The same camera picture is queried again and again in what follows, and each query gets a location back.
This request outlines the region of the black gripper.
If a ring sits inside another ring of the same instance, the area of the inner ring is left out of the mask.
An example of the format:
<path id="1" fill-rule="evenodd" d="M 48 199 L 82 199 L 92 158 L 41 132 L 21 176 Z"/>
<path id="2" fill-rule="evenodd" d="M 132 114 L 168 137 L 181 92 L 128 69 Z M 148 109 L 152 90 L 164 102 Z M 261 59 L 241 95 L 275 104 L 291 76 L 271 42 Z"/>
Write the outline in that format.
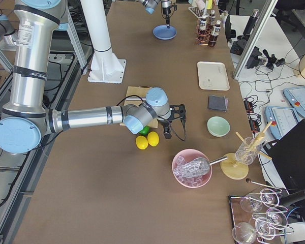
<path id="1" fill-rule="evenodd" d="M 163 126 L 163 133 L 164 133 L 165 139 L 172 138 L 171 133 L 170 133 L 171 132 L 170 122 L 166 119 L 159 120 L 159 122 Z"/>
<path id="2" fill-rule="evenodd" d="M 168 6 L 168 7 L 162 7 L 162 16 L 166 19 L 166 26 L 170 28 L 169 19 L 172 16 L 172 9 L 175 12 L 177 10 L 177 6 Z"/>

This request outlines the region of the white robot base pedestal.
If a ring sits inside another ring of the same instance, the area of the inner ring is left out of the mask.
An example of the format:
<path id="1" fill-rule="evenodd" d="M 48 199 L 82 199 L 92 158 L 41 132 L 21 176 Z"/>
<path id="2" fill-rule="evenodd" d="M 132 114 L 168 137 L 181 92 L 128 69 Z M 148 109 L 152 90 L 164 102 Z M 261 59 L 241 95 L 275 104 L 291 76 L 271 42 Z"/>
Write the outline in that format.
<path id="1" fill-rule="evenodd" d="M 121 84 L 126 60 L 112 51 L 103 2 L 81 1 L 81 6 L 94 48 L 88 81 Z"/>

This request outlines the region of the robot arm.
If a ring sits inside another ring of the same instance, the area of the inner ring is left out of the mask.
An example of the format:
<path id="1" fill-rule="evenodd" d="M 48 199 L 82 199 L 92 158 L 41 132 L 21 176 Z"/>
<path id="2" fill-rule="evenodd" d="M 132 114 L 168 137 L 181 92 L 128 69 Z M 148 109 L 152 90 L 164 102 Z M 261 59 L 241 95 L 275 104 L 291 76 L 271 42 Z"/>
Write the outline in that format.
<path id="1" fill-rule="evenodd" d="M 170 28 L 170 18 L 172 16 L 172 9 L 175 12 L 177 10 L 177 4 L 173 3 L 169 0 L 139 0 L 144 7 L 146 12 L 149 14 L 152 14 L 159 3 L 161 3 L 161 11 L 162 11 L 162 17 L 166 21 L 166 27 Z"/>
<path id="2" fill-rule="evenodd" d="M 35 149 L 48 134 L 73 128 L 124 124 L 137 134 L 154 119 L 168 119 L 164 90 L 151 88 L 140 105 L 57 111 L 42 104 L 51 39 L 66 19 L 66 1 L 16 1 L 19 32 L 10 100 L 2 108 L 0 148 L 13 154 Z"/>

